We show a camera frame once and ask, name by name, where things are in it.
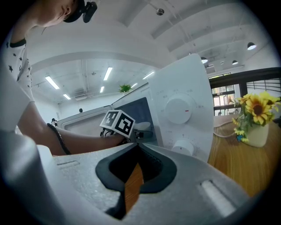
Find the ceiling light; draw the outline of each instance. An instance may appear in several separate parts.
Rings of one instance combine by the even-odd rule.
[[[248,50],[252,50],[256,47],[256,45],[253,42],[249,42],[247,45]]]
[[[201,61],[203,64],[205,64],[208,60],[205,57],[201,57]]]
[[[60,89],[58,85],[50,78],[50,76],[45,77],[45,79],[55,88],[55,89]]]
[[[154,71],[153,72],[151,72],[150,74],[148,74],[147,76],[145,76],[144,78],[143,78],[143,80],[145,79],[145,78],[148,78],[151,74],[153,74],[153,73],[155,73]]]
[[[67,95],[67,94],[64,94],[63,96],[66,97],[66,99],[70,100],[71,98]]]
[[[108,77],[109,77],[109,75],[110,75],[112,69],[113,69],[112,67],[109,67],[109,68],[107,69],[106,74],[105,74],[105,77],[104,77],[104,80],[107,80],[107,79],[108,79]]]

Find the flower vase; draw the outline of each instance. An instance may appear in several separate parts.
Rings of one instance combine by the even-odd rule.
[[[267,142],[268,130],[268,124],[264,127],[257,124],[253,124],[252,127],[249,126],[247,133],[247,138],[249,141],[243,143],[257,148],[263,147]]]

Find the white t-shirt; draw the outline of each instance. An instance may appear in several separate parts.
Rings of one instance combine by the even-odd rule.
[[[32,95],[31,65],[27,58],[26,40],[23,39],[15,44],[11,44],[11,34],[7,36],[0,50],[1,71],[10,74],[21,88],[34,102]]]

